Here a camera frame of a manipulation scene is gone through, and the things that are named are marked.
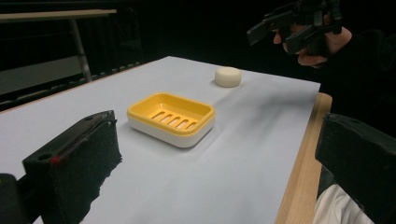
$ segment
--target soap bar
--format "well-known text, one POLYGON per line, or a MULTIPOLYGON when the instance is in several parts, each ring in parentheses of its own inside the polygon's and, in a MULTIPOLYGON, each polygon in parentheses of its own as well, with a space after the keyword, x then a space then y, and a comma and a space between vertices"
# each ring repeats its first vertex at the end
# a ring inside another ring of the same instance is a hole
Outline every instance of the soap bar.
POLYGON ((234 67, 220 67, 216 70, 215 81, 221 87, 237 87, 241 83, 241 70, 234 67))

